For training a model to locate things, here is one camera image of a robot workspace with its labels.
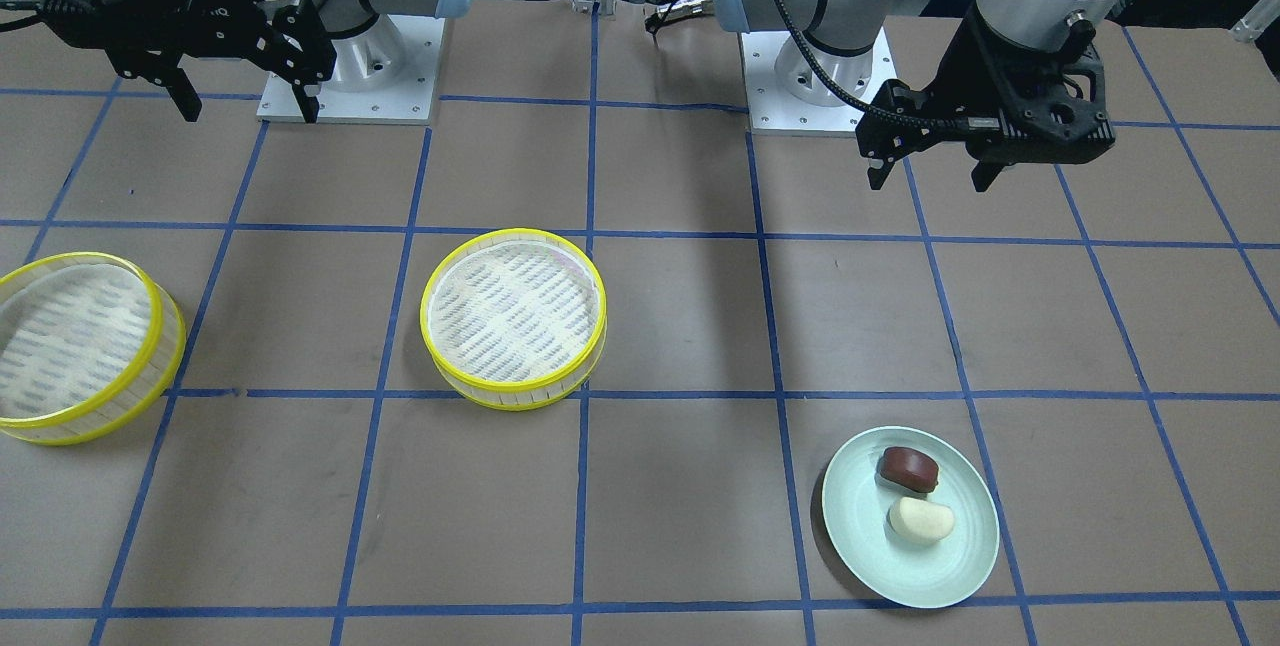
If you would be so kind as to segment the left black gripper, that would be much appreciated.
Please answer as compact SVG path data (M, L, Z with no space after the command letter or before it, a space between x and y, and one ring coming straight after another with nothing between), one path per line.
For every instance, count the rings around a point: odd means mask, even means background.
M1065 43L1038 52L997 35L980 14L966 14L934 75L934 93L887 78L855 128L867 180L881 191L915 151L963 136L963 119L995 122L964 137L977 192L987 192L1006 164L1084 164L1116 143L1105 100L1105 68L1094 22L1071 14Z

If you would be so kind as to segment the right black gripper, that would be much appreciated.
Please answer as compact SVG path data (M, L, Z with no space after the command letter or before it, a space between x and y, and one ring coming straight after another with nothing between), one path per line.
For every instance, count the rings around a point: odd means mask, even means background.
M38 18L76 49L178 52L150 55L150 82L189 123L198 122L202 102L182 55L253 61L289 84L308 125L337 67L314 0L40 0Z

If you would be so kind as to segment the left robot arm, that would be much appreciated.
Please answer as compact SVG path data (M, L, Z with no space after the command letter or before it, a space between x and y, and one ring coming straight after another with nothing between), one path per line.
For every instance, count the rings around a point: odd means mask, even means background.
M1016 164L1084 164L1115 145L1096 29L1116 0L974 0L933 81L867 77L891 0L713 0L737 35L782 32L785 90L817 107L855 107L854 134L881 189L915 151L960 143L987 191Z

